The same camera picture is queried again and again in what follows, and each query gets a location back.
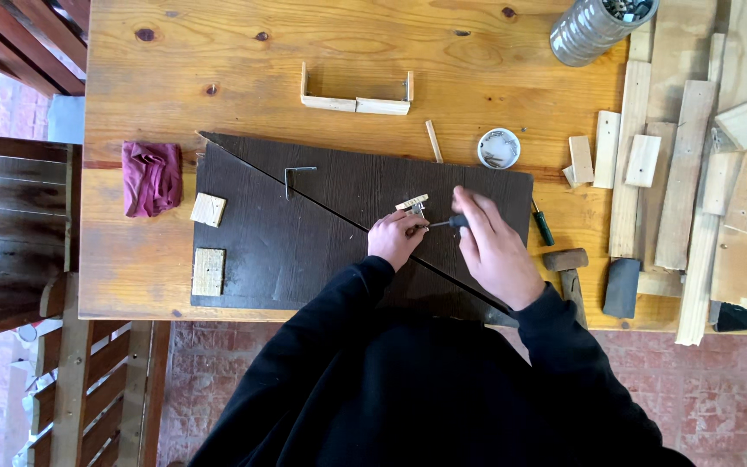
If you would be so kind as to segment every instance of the hammer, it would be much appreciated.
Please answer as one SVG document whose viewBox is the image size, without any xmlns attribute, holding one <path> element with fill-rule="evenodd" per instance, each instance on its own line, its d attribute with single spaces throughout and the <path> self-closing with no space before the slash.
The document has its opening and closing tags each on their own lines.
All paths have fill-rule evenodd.
<svg viewBox="0 0 747 467">
<path fill-rule="evenodd" d="M 562 250 L 544 253 L 544 265 L 550 271 L 561 273 L 561 289 L 564 299 L 575 302 L 575 321 L 587 329 L 587 315 L 584 314 L 584 299 L 581 297 L 581 282 L 578 281 L 578 268 L 589 264 L 584 249 Z"/>
</svg>

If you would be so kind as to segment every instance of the stack of wood pieces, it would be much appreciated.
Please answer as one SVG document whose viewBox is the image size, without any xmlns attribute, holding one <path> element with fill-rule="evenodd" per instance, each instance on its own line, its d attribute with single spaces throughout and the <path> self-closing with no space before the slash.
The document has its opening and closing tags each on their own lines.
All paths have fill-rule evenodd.
<svg viewBox="0 0 747 467">
<path fill-rule="evenodd" d="M 747 309 L 747 2 L 660 0 L 624 86 L 596 138 L 610 256 L 641 263 L 638 293 L 681 297 L 677 343 L 698 345 L 711 301 Z"/>
</svg>

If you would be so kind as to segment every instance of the purple rag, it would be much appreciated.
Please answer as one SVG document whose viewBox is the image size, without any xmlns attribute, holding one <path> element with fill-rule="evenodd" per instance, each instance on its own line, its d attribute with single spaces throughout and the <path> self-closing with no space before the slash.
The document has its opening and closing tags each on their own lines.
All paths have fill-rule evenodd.
<svg viewBox="0 0 747 467">
<path fill-rule="evenodd" d="M 154 217 L 180 205 L 180 146 L 123 141 L 127 217 Z"/>
</svg>

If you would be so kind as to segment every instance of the floor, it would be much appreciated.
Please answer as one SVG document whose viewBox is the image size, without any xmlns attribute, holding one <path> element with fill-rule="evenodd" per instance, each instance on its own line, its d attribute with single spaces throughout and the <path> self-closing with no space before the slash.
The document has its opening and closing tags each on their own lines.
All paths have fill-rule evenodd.
<svg viewBox="0 0 747 467">
<path fill-rule="evenodd" d="M 201 445 L 275 323 L 176 322 L 158 466 Z M 502 332 L 524 356 L 517 332 Z M 661 429 L 664 444 L 700 467 L 747 467 L 747 336 L 674 345 L 665 333 L 593 332 L 618 379 Z"/>
</svg>

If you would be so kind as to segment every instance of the wooden table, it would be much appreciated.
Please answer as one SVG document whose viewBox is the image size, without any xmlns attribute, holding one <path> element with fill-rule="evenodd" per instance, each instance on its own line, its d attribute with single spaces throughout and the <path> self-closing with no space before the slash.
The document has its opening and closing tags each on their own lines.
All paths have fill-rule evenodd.
<svg viewBox="0 0 747 467">
<path fill-rule="evenodd" d="M 619 112 L 627 41 L 584 68 L 562 65 L 549 29 L 572 0 L 513 4 L 433 0 L 92 0 L 82 189 L 80 315 L 86 318 L 284 321 L 293 310 L 192 307 L 197 130 L 479 164 L 476 143 L 502 126 L 521 141 L 515 170 L 535 178 L 555 246 L 530 225 L 529 251 L 583 247 L 578 271 L 591 329 L 675 331 L 675 298 L 640 295 L 635 319 L 601 313 L 611 190 L 570 190 L 567 138 L 594 144 L 597 112 Z M 305 108 L 301 62 L 317 96 L 400 99 L 408 115 Z M 156 218 L 123 216 L 123 140 L 180 143 L 183 202 Z"/>
</svg>

